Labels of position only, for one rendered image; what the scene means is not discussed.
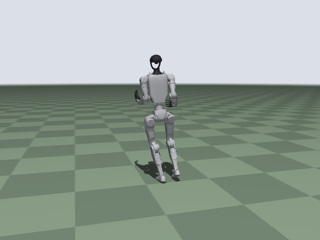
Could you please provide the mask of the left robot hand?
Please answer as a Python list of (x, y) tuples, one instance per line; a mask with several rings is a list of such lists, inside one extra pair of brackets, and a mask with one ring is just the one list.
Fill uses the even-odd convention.
[(138, 100), (140, 100), (141, 98), (138, 96), (138, 92), (137, 92), (138, 90), (136, 90), (135, 92), (134, 92), (134, 96), (135, 96), (135, 100), (137, 101), (137, 99)]

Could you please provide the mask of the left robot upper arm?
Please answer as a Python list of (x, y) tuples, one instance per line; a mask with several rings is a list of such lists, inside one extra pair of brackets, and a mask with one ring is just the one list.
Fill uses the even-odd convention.
[(147, 102), (147, 101), (149, 101), (151, 99), (149, 94), (148, 94), (148, 87), (147, 87), (147, 84), (146, 84), (147, 82), (148, 82), (148, 75), (142, 76), (139, 79), (141, 91), (142, 91), (142, 94), (144, 96), (144, 102)]

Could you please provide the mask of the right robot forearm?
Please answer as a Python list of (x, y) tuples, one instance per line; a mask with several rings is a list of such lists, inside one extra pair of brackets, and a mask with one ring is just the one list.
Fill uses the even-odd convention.
[(171, 106), (177, 107), (177, 93), (176, 93), (176, 98), (171, 99)]

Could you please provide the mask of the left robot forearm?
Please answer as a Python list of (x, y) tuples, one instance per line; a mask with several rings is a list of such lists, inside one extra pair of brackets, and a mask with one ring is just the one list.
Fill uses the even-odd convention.
[[(140, 104), (140, 105), (144, 105), (147, 103), (147, 101), (145, 101), (145, 98), (144, 96), (142, 96), (142, 98), (140, 100), (136, 99), (137, 103)], [(145, 101), (145, 102), (144, 102)]]

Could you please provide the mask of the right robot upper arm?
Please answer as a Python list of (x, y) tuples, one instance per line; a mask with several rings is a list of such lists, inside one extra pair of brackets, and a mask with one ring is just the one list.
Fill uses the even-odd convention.
[(168, 84), (169, 84), (169, 97), (170, 99), (176, 99), (176, 84), (175, 84), (175, 76), (171, 73), (167, 73), (168, 76)]

